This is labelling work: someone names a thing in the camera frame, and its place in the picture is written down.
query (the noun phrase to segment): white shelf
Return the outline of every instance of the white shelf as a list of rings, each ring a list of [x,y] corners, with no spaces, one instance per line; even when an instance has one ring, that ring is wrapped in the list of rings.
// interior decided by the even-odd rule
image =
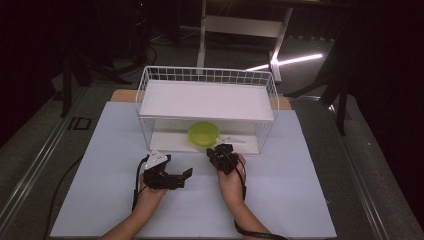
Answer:
[[[188,141],[187,129],[198,121],[156,119],[150,150],[177,152],[206,152]],[[220,138],[232,137],[243,141],[233,144],[234,151],[244,154],[259,154],[255,124],[248,122],[214,121],[220,131]]]
[[[273,122],[265,86],[149,80],[142,118]]]

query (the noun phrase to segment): black strap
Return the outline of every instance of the black strap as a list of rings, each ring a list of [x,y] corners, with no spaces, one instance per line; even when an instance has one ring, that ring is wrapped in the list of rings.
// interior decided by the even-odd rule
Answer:
[[[135,189],[134,189],[134,193],[133,193],[133,205],[132,205],[131,211],[134,210],[135,205],[137,204],[138,194],[144,189],[143,188],[140,192],[138,191],[138,185],[140,184],[140,168],[141,168],[141,165],[143,165],[143,163],[147,162],[148,157],[149,157],[149,155],[147,155],[147,157],[141,159],[141,161],[140,161],[140,163],[138,164],[138,167],[137,167],[137,175],[135,177]]]
[[[261,233],[261,232],[246,231],[246,230],[242,229],[236,223],[236,221],[234,221],[234,226],[236,227],[237,232],[239,232],[240,234],[243,234],[244,236],[250,236],[250,237],[256,237],[256,238],[265,238],[265,239],[287,240],[287,238],[285,238],[283,236],[272,234],[272,233]]]

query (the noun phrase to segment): light bar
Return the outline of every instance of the light bar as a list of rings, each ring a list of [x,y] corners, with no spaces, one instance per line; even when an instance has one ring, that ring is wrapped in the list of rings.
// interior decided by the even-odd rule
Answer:
[[[322,54],[314,54],[314,55],[305,56],[305,57],[293,58],[293,59],[289,59],[289,60],[285,60],[281,62],[277,62],[277,60],[275,59],[275,60],[272,60],[271,63],[277,64],[277,66],[281,66],[281,65],[286,65],[290,63],[303,62],[303,61],[308,61],[308,60],[318,59],[318,58],[322,58]],[[246,71],[256,71],[256,70],[265,69],[268,67],[269,67],[269,64],[265,64],[265,65],[246,69]]]

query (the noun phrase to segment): table surface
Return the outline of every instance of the table surface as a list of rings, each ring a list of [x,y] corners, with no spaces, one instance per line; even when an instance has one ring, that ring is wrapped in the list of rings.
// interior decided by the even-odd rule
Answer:
[[[112,98],[125,99],[133,102],[134,92],[119,90]],[[98,237],[130,213],[135,168],[148,154],[137,118],[138,107],[137,103],[106,104],[52,237]],[[239,238],[207,156],[183,152],[171,155],[169,173],[193,167],[193,176],[185,188],[167,193],[137,236]],[[272,232],[292,238],[336,236],[294,111],[279,111],[263,152],[246,156],[246,160],[246,202]]]

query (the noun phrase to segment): yellow bowl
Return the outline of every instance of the yellow bowl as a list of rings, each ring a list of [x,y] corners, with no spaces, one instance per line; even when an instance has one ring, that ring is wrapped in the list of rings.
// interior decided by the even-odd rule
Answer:
[[[200,147],[212,147],[219,137],[219,129],[210,122],[198,122],[188,129],[188,140]]]

